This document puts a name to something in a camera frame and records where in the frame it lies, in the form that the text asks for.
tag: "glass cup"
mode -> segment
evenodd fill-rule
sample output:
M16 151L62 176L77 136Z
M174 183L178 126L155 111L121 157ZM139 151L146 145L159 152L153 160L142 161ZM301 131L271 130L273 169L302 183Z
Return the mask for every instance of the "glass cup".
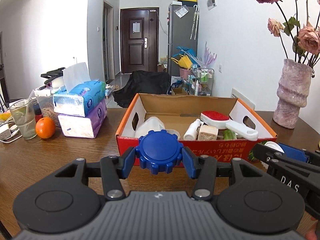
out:
M21 99L10 106L14 122L25 139L32 139L36 134L36 118L31 98Z

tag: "blue round lid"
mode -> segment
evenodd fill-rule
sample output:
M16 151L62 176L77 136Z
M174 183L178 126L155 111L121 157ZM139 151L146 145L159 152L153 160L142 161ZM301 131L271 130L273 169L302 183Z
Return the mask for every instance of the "blue round lid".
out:
M152 174L163 171L170 173L172 168L181 162L182 148L183 144L175 134L167 133L166 130L149 131L146 136L139 138L136 152L141 168L151 170Z

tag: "pink vase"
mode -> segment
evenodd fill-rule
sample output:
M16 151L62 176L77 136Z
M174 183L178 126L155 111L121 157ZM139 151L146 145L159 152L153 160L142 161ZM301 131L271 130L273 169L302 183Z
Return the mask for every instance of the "pink vase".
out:
M291 59L284 60L277 90L279 101L273 115L277 124L289 129L295 127L300 108L307 105L311 74L312 68L308 65L296 63Z

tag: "orange fruit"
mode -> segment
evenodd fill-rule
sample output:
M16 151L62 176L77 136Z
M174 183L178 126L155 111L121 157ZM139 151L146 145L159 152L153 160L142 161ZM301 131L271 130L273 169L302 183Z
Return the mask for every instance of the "orange fruit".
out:
M56 124L50 117L41 118L36 124L36 133L42 139L48 139L54 135Z

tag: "refrigerator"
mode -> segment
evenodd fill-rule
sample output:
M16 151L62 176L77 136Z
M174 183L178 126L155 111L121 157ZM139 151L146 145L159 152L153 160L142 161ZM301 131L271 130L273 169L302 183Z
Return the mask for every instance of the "refrigerator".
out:
M169 6L169 41L168 41L168 73L171 76L180 76L179 66L170 58L177 54L180 50L177 47L186 47L189 49L193 49L195 53L197 53L197 45L198 45L198 35L195 38L195 29L192 35L192 39L190 39L192 25L193 25L193 15L196 11L194 7L188 7L189 12L184 15L182 18L174 12L176 9L179 9L181 5L170 5Z

